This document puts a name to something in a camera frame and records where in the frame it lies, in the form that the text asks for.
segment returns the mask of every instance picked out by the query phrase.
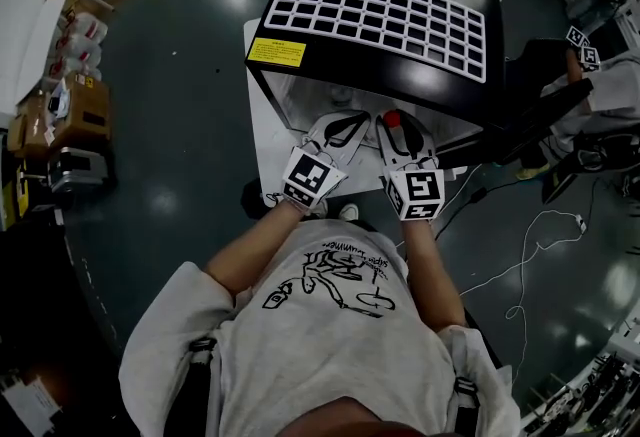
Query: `yellow warning label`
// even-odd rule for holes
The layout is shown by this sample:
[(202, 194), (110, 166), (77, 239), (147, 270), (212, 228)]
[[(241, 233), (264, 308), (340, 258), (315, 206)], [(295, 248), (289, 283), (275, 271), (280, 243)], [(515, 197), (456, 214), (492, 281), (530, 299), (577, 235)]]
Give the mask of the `yellow warning label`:
[(277, 41), (256, 37), (249, 52), (249, 60), (270, 64), (300, 67), (306, 44), (299, 42)]

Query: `shoe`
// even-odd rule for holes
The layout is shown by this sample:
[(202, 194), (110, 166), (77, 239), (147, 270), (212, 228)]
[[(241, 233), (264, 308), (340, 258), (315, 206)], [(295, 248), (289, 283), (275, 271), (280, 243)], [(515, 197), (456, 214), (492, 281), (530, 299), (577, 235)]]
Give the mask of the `shoe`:
[(360, 216), (360, 211), (358, 210), (358, 206), (356, 206), (353, 202), (349, 204), (345, 204), (343, 208), (340, 210), (338, 214), (338, 218), (340, 220), (344, 220), (345, 222), (351, 222), (352, 220), (358, 220)]
[(547, 170), (551, 168), (551, 165), (548, 163), (543, 165), (537, 169), (519, 169), (516, 172), (516, 177), (520, 181), (527, 181), (528, 179), (533, 179), (534, 177), (538, 177), (540, 174), (544, 174)]
[(329, 213), (329, 204), (327, 204), (327, 201), (322, 200), (318, 203), (318, 205), (315, 208), (307, 212), (307, 216), (315, 215), (316, 218), (327, 218), (328, 213)]

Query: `cardboard box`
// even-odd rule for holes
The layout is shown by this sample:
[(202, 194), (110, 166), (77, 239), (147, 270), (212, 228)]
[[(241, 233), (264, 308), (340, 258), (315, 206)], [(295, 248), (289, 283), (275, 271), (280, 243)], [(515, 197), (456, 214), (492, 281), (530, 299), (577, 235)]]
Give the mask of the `cardboard box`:
[(111, 138), (109, 88), (91, 76), (71, 72), (65, 77), (71, 97), (69, 113), (56, 122), (52, 149), (92, 149)]
[(35, 89), (18, 105), (18, 116), (9, 125), (7, 150), (18, 158), (45, 160), (49, 145), (46, 131), (45, 96)]

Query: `white sleeve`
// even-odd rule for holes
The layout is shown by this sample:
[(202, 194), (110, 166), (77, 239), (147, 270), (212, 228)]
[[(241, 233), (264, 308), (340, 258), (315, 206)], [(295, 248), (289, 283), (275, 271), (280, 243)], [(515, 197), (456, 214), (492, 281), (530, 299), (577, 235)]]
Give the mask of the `white sleeve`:
[(233, 310), (228, 291), (193, 263), (184, 263), (162, 288), (127, 342), (120, 365), (124, 405), (144, 437), (162, 437), (186, 375), (188, 345)]
[[(451, 355), (456, 377), (477, 387), (480, 410), (476, 437), (515, 437), (520, 433), (520, 409), (511, 397), (511, 382), (496, 370), (478, 330), (453, 325), (438, 333)], [(453, 431), (457, 406), (450, 403), (447, 430)]]

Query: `white grid pattern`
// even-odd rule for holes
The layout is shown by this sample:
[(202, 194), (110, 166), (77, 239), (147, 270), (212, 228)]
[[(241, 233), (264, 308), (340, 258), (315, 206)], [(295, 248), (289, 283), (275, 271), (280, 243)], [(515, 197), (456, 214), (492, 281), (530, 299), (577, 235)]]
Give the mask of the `white grid pattern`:
[(273, 0), (267, 28), (358, 42), (484, 83), (484, 16), (451, 0)]

